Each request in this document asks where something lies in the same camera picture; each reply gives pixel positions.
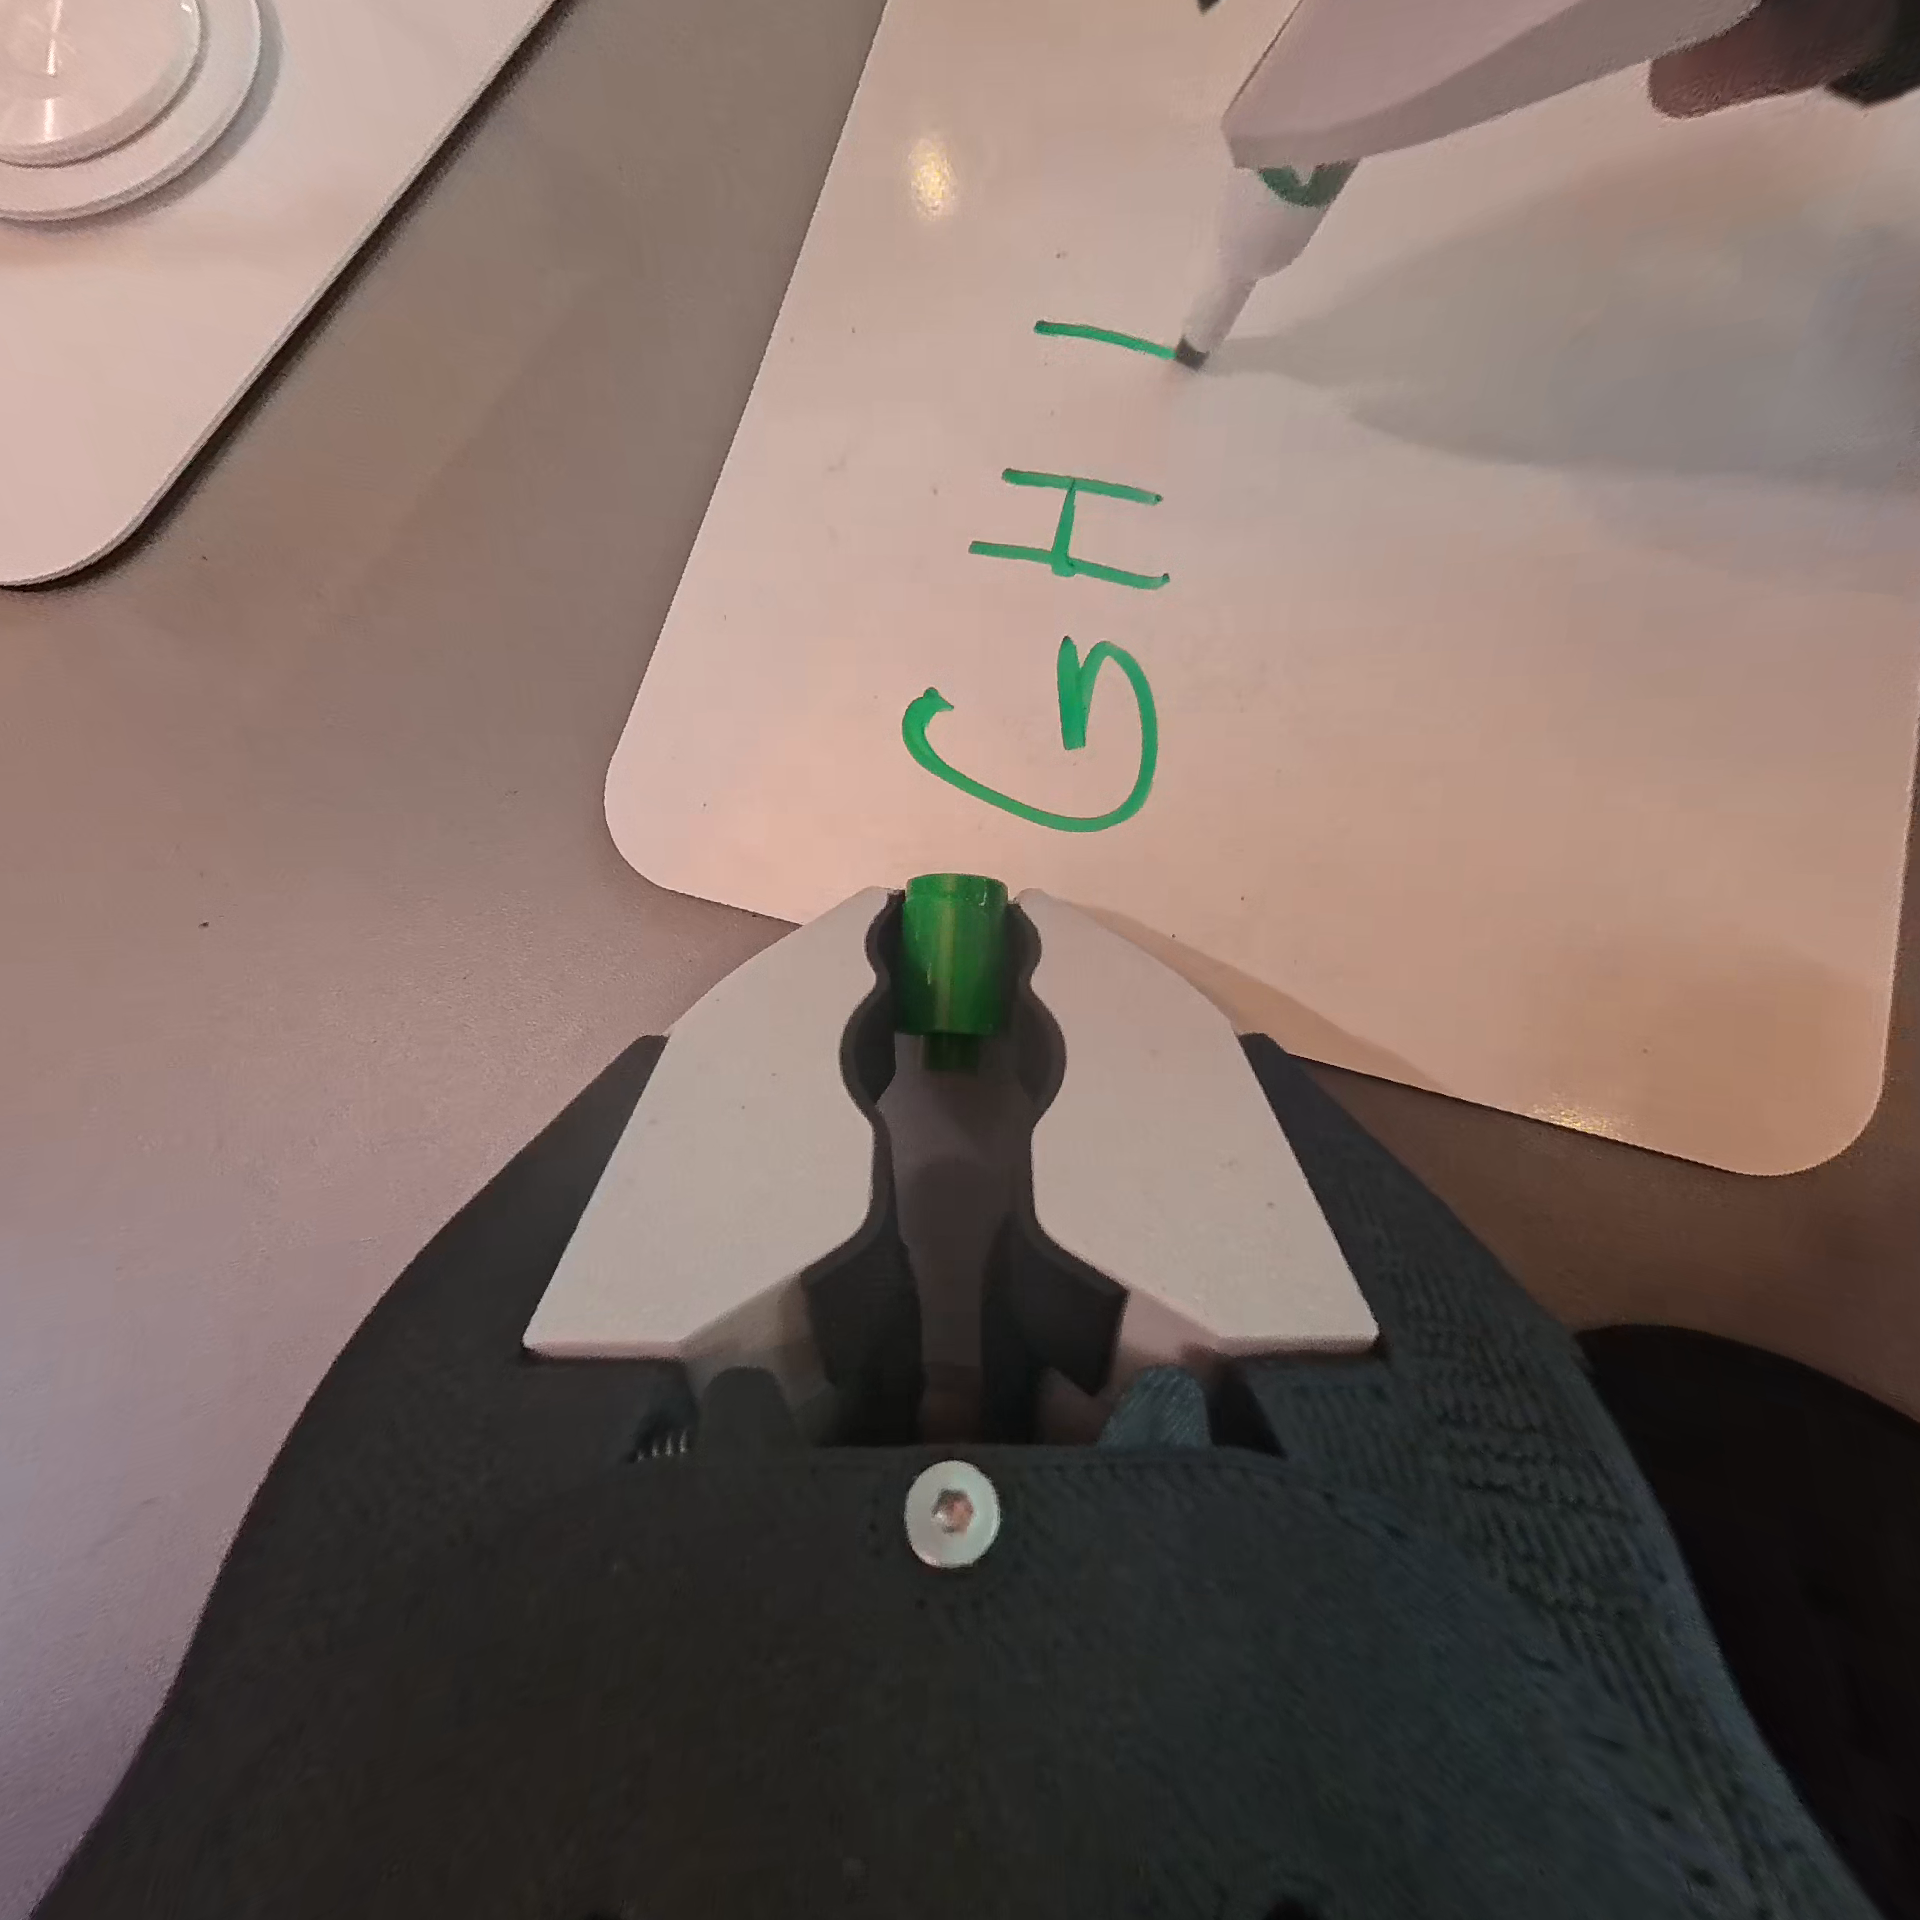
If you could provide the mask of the white table sign stand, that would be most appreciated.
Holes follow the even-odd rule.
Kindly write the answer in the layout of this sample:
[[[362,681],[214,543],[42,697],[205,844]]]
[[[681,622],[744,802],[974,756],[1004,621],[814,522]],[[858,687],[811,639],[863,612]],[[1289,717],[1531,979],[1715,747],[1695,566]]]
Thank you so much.
[[[133,538],[551,7],[5,3],[6,587]]]

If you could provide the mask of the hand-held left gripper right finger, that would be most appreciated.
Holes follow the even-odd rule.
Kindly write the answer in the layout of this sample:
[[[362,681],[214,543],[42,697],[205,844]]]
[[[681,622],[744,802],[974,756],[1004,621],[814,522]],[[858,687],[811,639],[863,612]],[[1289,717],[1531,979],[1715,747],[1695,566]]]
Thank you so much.
[[[1152,1368],[1205,1388],[1378,1343],[1331,1218],[1235,1024],[1183,972],[1047,892],[1009,916],[1033,1130],[982,1287],[985,1420],[1049,1382],[1111,1409]]]

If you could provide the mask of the green marker cap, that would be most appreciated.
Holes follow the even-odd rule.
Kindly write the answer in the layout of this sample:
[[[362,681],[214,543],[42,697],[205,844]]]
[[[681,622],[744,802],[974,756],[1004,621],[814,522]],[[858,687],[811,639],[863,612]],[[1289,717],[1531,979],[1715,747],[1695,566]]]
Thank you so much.
[[[894,965],[897,1032],[927,1073],[974,1073],[1017,1034],[1017,951],[1004,881],[955,872],[906,881]]]

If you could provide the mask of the person's right hand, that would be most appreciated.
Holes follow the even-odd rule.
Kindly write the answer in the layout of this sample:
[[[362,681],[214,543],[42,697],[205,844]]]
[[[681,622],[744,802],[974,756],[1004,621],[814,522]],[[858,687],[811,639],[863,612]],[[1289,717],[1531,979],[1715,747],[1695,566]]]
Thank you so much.
[[[1678,122],[1805,90],[1875,107],[1917,87],[1917,2],[1762,2],[1646,68],[1652,110]]]

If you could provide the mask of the white whiteboard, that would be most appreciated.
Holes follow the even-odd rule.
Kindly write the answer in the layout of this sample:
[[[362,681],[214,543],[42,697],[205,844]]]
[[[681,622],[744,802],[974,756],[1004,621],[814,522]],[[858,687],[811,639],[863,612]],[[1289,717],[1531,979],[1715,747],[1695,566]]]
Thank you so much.
[[[993,873],[1321,1062],[1824,1163],[1909,865],[1917,95],[1626,68],[1358,157],[1185,369],[1291,10],[886,3],[611,838],[792,923]]]

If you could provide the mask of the green whiteboard marker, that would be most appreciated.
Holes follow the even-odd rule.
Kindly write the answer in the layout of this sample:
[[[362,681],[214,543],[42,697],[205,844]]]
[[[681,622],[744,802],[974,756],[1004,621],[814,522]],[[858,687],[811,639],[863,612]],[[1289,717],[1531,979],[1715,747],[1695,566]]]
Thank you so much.
[[[1199,370],[1209,363],[1262,283],[1306,252],[1354,172],[1352,159],[1234,172],[1212,266],[1174,346],[1177,365]]]

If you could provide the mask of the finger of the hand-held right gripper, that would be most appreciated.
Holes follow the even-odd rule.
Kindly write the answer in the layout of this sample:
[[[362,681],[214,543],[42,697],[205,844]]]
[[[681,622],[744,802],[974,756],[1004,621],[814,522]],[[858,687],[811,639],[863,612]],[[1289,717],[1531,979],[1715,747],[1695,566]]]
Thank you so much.
[[[1237,166],[1423,146],[1708,40],[1751,2],[1304,2],[1220,122]]]

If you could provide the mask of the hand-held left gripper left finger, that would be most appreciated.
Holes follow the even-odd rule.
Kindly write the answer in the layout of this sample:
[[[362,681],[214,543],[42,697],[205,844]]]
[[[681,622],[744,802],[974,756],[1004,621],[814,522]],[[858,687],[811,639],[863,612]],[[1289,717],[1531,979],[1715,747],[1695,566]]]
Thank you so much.
[[[914,1430],[920,1287],[881,1099],[901,896],[869,888],[725,977],[664,1038],[526,1347],[776,1381],[803,1430]]]

